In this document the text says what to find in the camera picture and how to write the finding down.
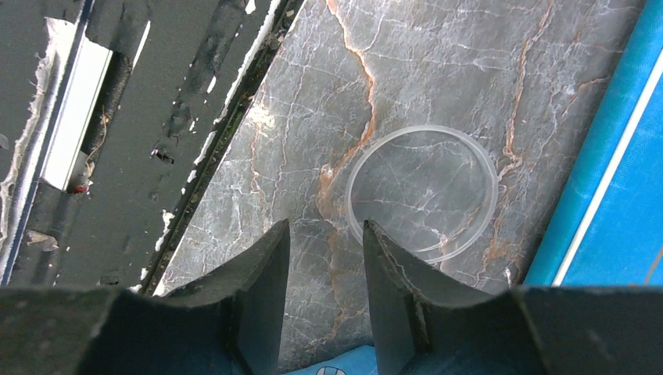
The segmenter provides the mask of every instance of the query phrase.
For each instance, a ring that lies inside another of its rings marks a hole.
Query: clear plastic lid
[[[454,257],[485,230],[497,201],[497,173],[488,152],[449,127],[395,131],[354,166],[346,212],[361,242],[374,220],[405,249],[428,263]]]

